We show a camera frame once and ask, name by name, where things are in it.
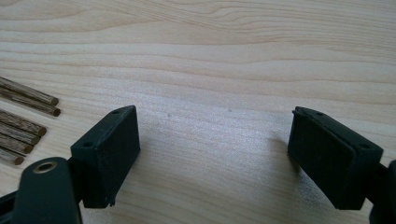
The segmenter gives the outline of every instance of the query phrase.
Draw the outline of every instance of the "wooden stick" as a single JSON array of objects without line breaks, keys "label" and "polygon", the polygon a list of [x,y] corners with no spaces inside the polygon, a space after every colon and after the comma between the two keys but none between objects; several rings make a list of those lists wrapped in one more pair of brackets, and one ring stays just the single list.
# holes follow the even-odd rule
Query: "wooden stick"
[{"label": "wooden stick", "polygon": [[43,113],[58,117],[61,114],[61,110],[56,108],[53,105],[46,105],[43,103],[40,103],[38,101],[34,101],[26,96],[20,95],[19,93],[16,93],[15,91],[9,91],[4,88],[0,88],[0,95],[3,98],[6,98],[10,101],[19,103],[21,105],[26,105],[29,107],[32,107],[34,109],[37,109]]},{"label": "wooden stick", "polygon": [[39,136],[34,135],[32,133],[24,132],[20,129],[8,126],[4,123],[0,123],[0,133],[15,138],[17,140],[20,140],[29,145],[36,145],[38,141],[40,141]]},{"label": "wooden stick", "polygon": [[3,77],[0,77],[0,87],[8,89],[10,91],[15,91],[21,95],[27,96],[47,105],[57,105],[59,103],[59,100],[56,97],[50,96],[44,92],[37,91],[35,89],[24,86],[17,82],[13,82]]},{"label": "wooden stick", "polygon": [[6,149],[14,150],[24,154],[29,154],[33,150],[32,146],[15,140],[6,135],[3,135],[2,133],[0,133],[0,147],[4,147]]},{"label": "wooden stick", "polygon": [[8,113],[2,109],[0,109],[0,122],[38,136],[43,136],[47,132],[47,129],[40,124]]},{"label": "wooden stick", "polygon": [[0,148],[0,159],[2,159],[3,161],[11,162],[14,165],[20,165],[24,161],[24,158],[22,156],[17,156],[9,153],[2,148]]}]

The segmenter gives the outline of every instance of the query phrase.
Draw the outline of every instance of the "metal grommet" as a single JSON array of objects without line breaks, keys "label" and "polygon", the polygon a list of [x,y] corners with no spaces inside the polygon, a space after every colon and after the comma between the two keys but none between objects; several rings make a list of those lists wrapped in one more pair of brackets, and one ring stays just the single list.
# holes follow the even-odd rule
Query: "metal grommet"
[{"label": "metal grommet", "polygon": [[37,167],[35,167],[33,170],[33,173],[41,175],[53,170],[57,165],[58,163],[56,161],[46,161],[37,165]]}]

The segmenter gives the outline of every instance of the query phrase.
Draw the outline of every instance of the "wooden table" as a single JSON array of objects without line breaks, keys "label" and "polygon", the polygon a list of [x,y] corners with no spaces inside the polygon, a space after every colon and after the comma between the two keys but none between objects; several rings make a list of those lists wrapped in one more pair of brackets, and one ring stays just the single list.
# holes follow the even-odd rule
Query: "wooden table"
[{"label": "wooden table", "polygon": [[368,223],[332,207],[287,154],[291,110],[336,118],[396,159],[392,0],[3,0],[0,76],[60,98],[22,170],[136,105],[142,151],[115,207],[85,223]]}]

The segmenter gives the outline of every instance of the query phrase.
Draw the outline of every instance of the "clamp jaw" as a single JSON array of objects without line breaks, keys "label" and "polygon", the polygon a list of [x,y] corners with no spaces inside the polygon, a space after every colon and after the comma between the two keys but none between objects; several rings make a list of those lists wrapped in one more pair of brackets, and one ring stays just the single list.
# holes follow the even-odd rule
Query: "clamp jaw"
[{"label": "clamp jaw", "polygon": [[140,152],[136,108],[107,114],[73,146],[72,157],[47,158],[27,167],[19,190],[0,199],[0,224],[82,223],[86,208],[114,205]]},{"label": "clamp jaw", "polygon": [[373,204],[370,222],[396,223],[396,161],[379,163],[383,149],[329,116],[297,106],[289,155],[337,209]]}]

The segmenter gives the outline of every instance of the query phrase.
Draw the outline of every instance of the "wooden dowel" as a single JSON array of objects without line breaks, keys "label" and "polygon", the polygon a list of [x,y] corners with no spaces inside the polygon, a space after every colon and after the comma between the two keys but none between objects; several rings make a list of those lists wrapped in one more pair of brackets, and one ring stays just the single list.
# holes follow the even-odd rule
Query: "wooden dowel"
[{"label": "wooden dowel", "polygon": [[3,135],[2,133],[0,133],[0,147],[4,147],[6,149],[17,151],[23,154],[29,154],[33,150],[32,146]]},{"label": "wooden dowel", "polygon": [[2,148],[0,148],[0,159],[2,159],[3,161],[11,162],[14,165],[20,165],[24,161],[24,158],[22,156],[17,156],[9,153]]},{"label": "wooden dowel", "polygon": [[2,109],[0,109],[0,122],[38,136],[43,136],[47,132],[47,129],[42,125],[8,113]]},{"label": "wooden dowel", "polygon": [[16,93],[15,91],[9,91],[4,88],[0,88],[0,95],[3,98],[6,98],[10,101],[19,103],[21,105],[26,105],[29,107],[32,107],[36,110],[39,110],[43,113],[58,117],[61,114],[61,110],[56,108],[53,105],[46,105],[43,103],[40,103],[38,101],[34,101],[26,96],[20,95],[19,93]]},{"label": "wooden dowel", "polygon": [[40,141],[39,136],[8,126],[4,123],[0,123],[0,133],[12,137],[14,139],[20,140],[29,145],[36,145],[38,141]]},{"label": "wooden dowel", "polygon": [[6,78],[0,77],[0,87],[8,89],[10,91],[15,91],[21,95],[32,98],[38,102],[47,104],[47,105],[57,105],[59,103],[58,98],[48,95],[44,92],[37,91],[30,87],[24,86],[17,82],[8,80]]}]

